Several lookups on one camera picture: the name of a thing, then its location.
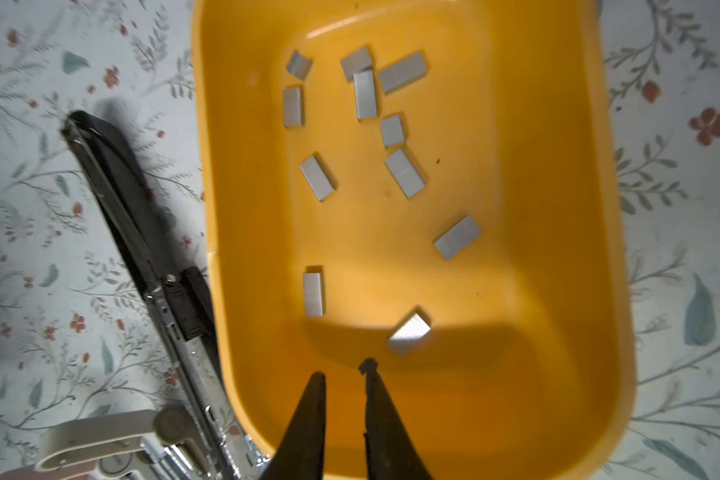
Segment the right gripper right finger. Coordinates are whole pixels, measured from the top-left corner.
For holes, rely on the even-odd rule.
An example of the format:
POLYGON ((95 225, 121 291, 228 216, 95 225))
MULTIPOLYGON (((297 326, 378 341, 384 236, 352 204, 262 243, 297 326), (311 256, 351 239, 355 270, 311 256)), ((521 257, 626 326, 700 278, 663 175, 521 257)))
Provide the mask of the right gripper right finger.
POLYGON ((425 467, 378 372, 378 362, 365 359, 365 450, 369 479, 428 479, 425 467))

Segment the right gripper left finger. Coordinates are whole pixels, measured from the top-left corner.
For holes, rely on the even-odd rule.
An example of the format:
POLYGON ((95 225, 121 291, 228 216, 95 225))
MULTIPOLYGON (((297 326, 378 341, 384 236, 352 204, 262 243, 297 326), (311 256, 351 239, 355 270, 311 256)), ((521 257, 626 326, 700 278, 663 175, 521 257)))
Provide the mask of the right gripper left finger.
POLYGON ((311 375, 285 435, 260 479, 321 480, 324 475, 326 377, 311 375))

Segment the beige small stapler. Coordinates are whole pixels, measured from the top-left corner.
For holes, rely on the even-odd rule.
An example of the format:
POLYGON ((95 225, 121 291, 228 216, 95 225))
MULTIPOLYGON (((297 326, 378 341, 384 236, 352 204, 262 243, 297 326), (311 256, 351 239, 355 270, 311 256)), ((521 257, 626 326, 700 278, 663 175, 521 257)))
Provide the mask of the beige small stapler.
POLYGON ((193 418, 181 405, 72 420, 48 430, 34 470, 98 479, 213 479, 193 418))

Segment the black stapler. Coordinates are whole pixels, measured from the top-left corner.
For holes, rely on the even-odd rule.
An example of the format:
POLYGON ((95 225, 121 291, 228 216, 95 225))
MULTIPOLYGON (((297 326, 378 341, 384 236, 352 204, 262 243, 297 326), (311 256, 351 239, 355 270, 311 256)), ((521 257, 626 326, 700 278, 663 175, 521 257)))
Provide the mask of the black stapler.
POLYGON ((181 267, 147 181, 116 126, 77 110, 61 134, 80 163, 198 427, 214 479, 257 479, 269 462, 239 424, 221 378, 209 286, 181 267))

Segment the yellow plastic tray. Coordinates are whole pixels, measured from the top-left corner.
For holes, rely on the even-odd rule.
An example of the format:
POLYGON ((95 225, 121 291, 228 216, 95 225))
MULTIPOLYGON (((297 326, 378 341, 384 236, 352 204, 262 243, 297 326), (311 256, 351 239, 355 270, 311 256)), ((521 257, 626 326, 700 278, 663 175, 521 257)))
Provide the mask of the yellow plastic tray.
POLYGON ((255 443, 276 450, 319 371, 325 470, 364 477, 373 358, 435 478, 593 474, 635 396, 595 3, 200 1, 192 49, 222 375, 255 443), (359 121, 340 60, 362 46, 378 115, 359 121), (379 71, 417 51, 427 75, 385 95, 379 71), (304 125, 286 128, 292 86, 304 125), (394 114, 406 140, 385 148, 394 114), (385 165, 398 149, 426 184, 412 199, 385 165), (299 170, 312 155, 335 187, 322 202, 299 170), (445 260, 434 241, 465 216, 482 234, 445 260), (414 311, 431 331, 397 354, 414 311))

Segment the pink small stapler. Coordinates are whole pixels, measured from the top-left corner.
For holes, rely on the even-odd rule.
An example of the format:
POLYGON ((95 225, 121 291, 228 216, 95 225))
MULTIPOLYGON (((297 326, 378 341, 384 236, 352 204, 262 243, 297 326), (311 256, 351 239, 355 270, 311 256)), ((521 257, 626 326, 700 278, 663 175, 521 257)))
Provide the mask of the pink small stapler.
POLYGON ((0 480, 86 480, 96 471, 97 463, 87 462, 56 470, 37 470, 34 466, 26 466, 9 470, 0 474, 0 480))

